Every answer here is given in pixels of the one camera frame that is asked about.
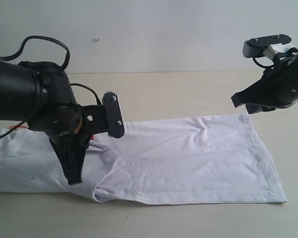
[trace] cloth fold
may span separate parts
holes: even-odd
[[[287,202],[248,114],[127,122],[125,129],[120,139],[94,136],[83,183],[73,186],[44,133],[15,131],[0,140],[0,191],[146,204]]]

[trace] beige table surface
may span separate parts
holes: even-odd
[[[72,82],[120,98],[124,120],[171,119],[245,112],[230,97],[258,80],[255,72],[76,74]],[[93,96],[75,89],[81,104]],[[148,206],[98,204],[71,194],[0,193],[0,238],[298,238],[298,103],[252,115],[274,158],[287,204]],[[0,122],[0,127],[11,125]]]

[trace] white fabric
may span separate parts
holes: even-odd
[[[45,134],[14,132],[0,140],[0,191],[146,204],[287,201],[248,114],[128,122],[125,128],[120,139],[95,135],[83,183],[74,186],[67,185]]]

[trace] cable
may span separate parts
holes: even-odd
[[[0,135],[0,139],[4,138],[5,136],[9,135],[11,132],[15,131],[19,126],[23,125],[25,121],[20,122],[18,125],[14,126],[12,129],[10,129],[5,134]]]
[[[255,63],[257,66],[259,66],[259,67],[261,67],[261,68],[272,68],[272,67],[274,67],[274,64],[273,64],[273,65],[270,65],[270,66],[265,66],[265,65],[260,64],[260,63],[256,60],[255,57],[253,57],[253,61],[254,61],[254,63]]]
[[[89,88],[89,87],[87,87],[87,86],[85,86],[85,85],[83,85],[83,84],[80,84],[80,83],[71,83],[70,86],[78,86],[78,87],[82,87],[82,88],[84,88],[84,89],[89,90],[90,92],[92,92],[92,93],[94,94],[94,96],[95,96],[95,98],[96,98],[97,105],[101,105],[101,101],[100,101],[100,99],[98,98],[98,96],[97,96],[97,94],[95,93],[95,91],[92,90],[91,88]]]
[[[58,41],[54,38],[47,37],[47,36],[28,36],[27,38],[25,38],[23,40],[23,42],[20,46],[20,49],[15,54],[13,54],[11,56],[0,57],[0,60],[1,61],[10,61],[10,60],[14,60],[14,59],[18,58],[24,50],[25,43],[28,40],[31,40],[31,39],[40,39],[40,40],[49,41],[49,42],[55,43],[55,44],[63,47],[66,50],[66,55],[65,55],[65,60],[64,60],[63,64],[60,66],[60,70],[65,70],[67,68],[67,66],[69,65],[69,62],[70,62],[70,51],[69,51],[69,49],[62,42],[60,42],[60,41]]]

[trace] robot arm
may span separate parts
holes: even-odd
[[[53,62],[23,61],[18,65],[7,63],[23,51],[30,39],[41,39],[60,45],[66,50],[61,66]],[[81,182],[85,152],[93,134],[108,132],[115,138],[124,135],[118,97],[107,92],[102,103],[97,94],[81,84],[70,84],[64,70],[70,52],[56,39],[43,36],[27,37],[19,51],[12,56],[0,57],[0,120],[27,122],[29,129],[45,132],[62,165],[69,184]],[[96,97],[97,105],[81,106],[71,86],[82,86]]]
[[[245,41],[243,55],[265,68],[262,78],[235,93],[235,107],[246,105],[250,114],[284,109],[298,101],[298,49],[287,35],[266,36]],[[256,58],[267,57],[273,61],[263,66]]]

